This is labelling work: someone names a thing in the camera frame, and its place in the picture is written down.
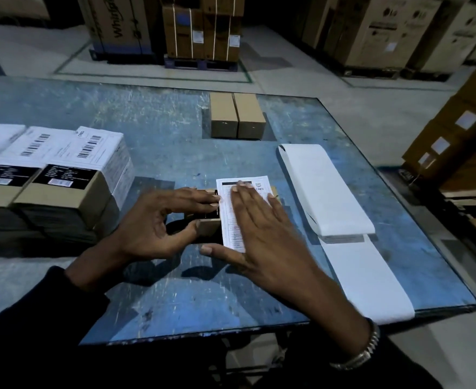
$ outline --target black label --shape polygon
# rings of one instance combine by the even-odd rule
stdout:
[[[92,169],[47,165],[35,178],[34,183],[84,190],[96,172]]]
[[[26,166],[0,165],[0,185],[23,187],[38,170]]]

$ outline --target metal watch band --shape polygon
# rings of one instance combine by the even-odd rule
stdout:
[[[368,319],[368,321],[371,325],[371,337],[366,349],[346,363],[330,363],[330,366],[341,371],[353,370],[362,366],[369,359],[371,359],[371,355],[373,355],[373,352],[378,345],[378,341],[380,340],[380,328],[372,320]]]

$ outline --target person's right hand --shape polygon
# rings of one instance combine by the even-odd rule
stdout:
[[[201,253],[227,261],[259,287],[295,305],[346,353],[363,351],[370,337],[369,323],[319,269],[280,202],[270,194],[269,205],[252,185],[241,182],[233,186],[231,200],[246,252],[205,244]]]

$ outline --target blue table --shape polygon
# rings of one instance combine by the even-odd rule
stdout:
[[[0,123],[125,134],[137,176],[126,206],[144,187],[215,187],[224,177],[267,175],[319,266],[333,273],[301,216],[276,156],[280,143],[318,143],[375,225],[374,243],[409,295],[417,316],[476,309],[476,299],[439,254],[377,171],[313,98],[258,95],[267,140],[208,137],[204,91],[0,77]],[[0,310],[65,259],[0,258]],[[128,268],[131,283],[108,292],[111,304],[84,344],[130,343],[171,336],[271,330],[307,322],[224,263],[189,246],[181,259]]]

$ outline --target concrete floor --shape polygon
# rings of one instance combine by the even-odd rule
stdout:
[[[0,66],[8,76],[317,97],[375,166],[399,165],[425,124],[470,75],[448,82],[339,78],[270,29],[244,28],[237,73],[165,70],[93,62],[84,27],[57,31],[0,26]],[[422,206],[408,206],[476,295],[476,259]],[[445,388],[476,389],[476,313],[393,336]],[[228,355],[229,367],[268,365],[273,335]]]

